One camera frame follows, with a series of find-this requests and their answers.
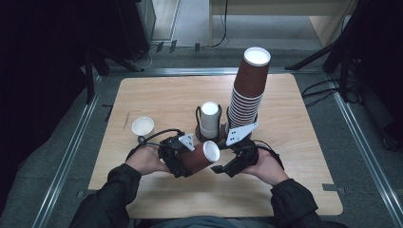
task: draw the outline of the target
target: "wooden table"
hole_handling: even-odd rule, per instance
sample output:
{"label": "wooden table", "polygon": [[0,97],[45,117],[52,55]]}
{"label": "wooden table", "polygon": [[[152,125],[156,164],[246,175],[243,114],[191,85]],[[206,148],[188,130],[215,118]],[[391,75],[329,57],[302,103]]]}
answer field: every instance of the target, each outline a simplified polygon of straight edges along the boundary
{"label": "wooden table", "polygon": [[[88,189],[101,188],[107,173],[123,163],[137,145],[137,137],[131,132],[131,124],[137,118],[152,118],[155,132],[178,128],[194,133],[196,107],[214,101],[225,110],[234,80],[234,75],[122,80]],[[280,154],[290,178],[313,193],[319,214],[340,214],[342,205],[337,192],[322,188],[322,183],[334,182],[293,75],[268,75],[258,122],[252,139],[269,143]],[[225,115],[221,123],[226,123]],[[174,134],[162,135],[158,141]],[[214,165],[227,164],[233,158],[231,151],[222,150]],[[210,168],[178,179],[171,174],[154,173],[142,177],[137,198],[127,211],[131,218],[142,219],[272,216],[270,189],[253,176],[239,174],[231,179]]]}

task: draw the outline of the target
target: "stack of paper cups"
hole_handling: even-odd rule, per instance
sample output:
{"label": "stack of paper cups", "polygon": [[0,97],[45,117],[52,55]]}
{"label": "stack of paper cups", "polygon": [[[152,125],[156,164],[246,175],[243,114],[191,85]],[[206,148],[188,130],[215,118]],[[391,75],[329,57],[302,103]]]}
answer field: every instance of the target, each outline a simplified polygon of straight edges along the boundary
{"label": "stack of paper cups", "polygon": [[270,53],[261,47],[245,50],[232,90],[227,130],[255,121],[266,87],[270,59]]}

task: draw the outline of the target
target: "dark sleeve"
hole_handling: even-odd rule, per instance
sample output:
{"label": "dark sleeve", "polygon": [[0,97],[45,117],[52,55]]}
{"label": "dark sleeve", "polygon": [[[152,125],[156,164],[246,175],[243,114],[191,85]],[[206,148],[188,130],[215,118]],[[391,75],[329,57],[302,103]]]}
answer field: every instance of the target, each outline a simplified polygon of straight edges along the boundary
{"label": "dark sleeve", "polygon": [[323,227],[315,212],[317,204],[312,193],[293,179],[277,184],[271,190],[272,206],[279,227]]}
{"label": "dark sleeve", "polygon": [[70,227],[124,227],[129,222],[125,207],[136,198],[142,175],[127,164],[112,169],[107,183],[87,196]]}

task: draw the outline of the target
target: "aluminum rail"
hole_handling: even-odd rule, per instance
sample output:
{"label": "aluminum rail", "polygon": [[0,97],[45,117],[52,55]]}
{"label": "aluminum rail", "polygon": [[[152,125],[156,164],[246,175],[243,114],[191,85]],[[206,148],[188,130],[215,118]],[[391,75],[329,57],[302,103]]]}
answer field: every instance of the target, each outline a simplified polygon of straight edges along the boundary
{"label": "aluminum rail", "polygon": [[[338,87],[336,82],[330,83],[330,88],[336,87]],[[381,165],[377,161],[374,151],[369,146],[366,137],[355,118],[353,110],[350,108],[349,104],[346,104],[343,101],[340,94],[336,93],[335,99],[347,125],[350,128],[350,131],[353,134],[359,152],[361,153],[361,156],[374,179],[376,188],[378,189],[381,198],[385,202],[386,208],[392,217],[394,225],[396,227],[403,227],[403,209],[401,202],[393,190]]]}
{"label": "aluminum rail", "polygon": [[[103,79],[98,76],[95,85],[97,87],[102,87]],[[50,218],[51,212],[53,211],[54,205],[62,191],[63,184],[66,181],[68,171],[74,160],[75,154],[77,152],[78,146],[80,145],[81,139],[83,138],[84,132],[86,131],[86,126],[88,125],[89,119],[92,115],[95,105],[97,104],[99,98],[99,92],[95,93],[94,98],[89,104],[86,105],[80,121],[73,133],[73,136],[68,144],[67,150],[64,157],[57,169],[57,172],[53,178],[52,183],[47,191],[45,199],[39,209],[35,221],[32,227],[46,227],[48,220]]]}

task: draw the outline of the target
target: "white paper cup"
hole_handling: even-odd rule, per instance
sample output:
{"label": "white paper cup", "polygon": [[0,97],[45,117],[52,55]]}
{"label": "white paper cup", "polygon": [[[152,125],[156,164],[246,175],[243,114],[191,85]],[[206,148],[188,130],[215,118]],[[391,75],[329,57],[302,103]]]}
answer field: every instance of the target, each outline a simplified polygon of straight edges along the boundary
{"label": "white paper cup", "polygon": [[201,127],[201,134],[206,138],[206,139],[215,139],[219,135],[219,130],[205,130],[204,128]]}
{"label": "white paper cup", "polygon": [[154,121],[149,117],[140,117],[133,122],[131,130],[137,136],[148,138],[154,134]]}
{"label": "white paper cup", "polygon": [[206,131],[214,131],[219,125],[219,105],[214,102],[206,102],[201,106],[201,128]]}

